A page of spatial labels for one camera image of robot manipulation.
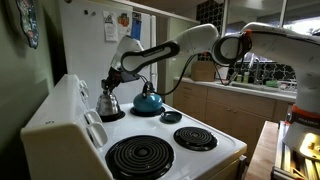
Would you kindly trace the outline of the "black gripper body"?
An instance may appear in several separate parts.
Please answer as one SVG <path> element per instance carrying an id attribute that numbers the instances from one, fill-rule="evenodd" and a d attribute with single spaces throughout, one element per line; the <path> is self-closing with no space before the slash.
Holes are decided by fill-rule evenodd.
<path id="1" fill-rule="evenodd" d="M 106 86 L 109 88 L 117 87 L 120 83 L 127 83 L 138 79 L 139 77 L 137 75 L 131 75 L 125 71 L 110 68 L 106 79 Z"/>

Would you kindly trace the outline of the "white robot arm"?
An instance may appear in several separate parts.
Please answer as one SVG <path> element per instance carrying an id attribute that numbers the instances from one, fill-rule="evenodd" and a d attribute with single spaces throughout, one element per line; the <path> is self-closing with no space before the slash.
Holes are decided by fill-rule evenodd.
<path id="1" fill-rule="evenodd" d="M 212 24 L 203 24 L 150 49 L 131 36 L 118 44 L 102 87 L 112 91 L 133 81 L 146 66 L 176 55 L 207 52 L 219 65 L 237 62 L 251 52 L 293 68 L 297 95 L 283 143 L 302 156 L 317 160 L 320 149 L 320 37 L 251 22 L 238 33 L 220 36 Z"/>

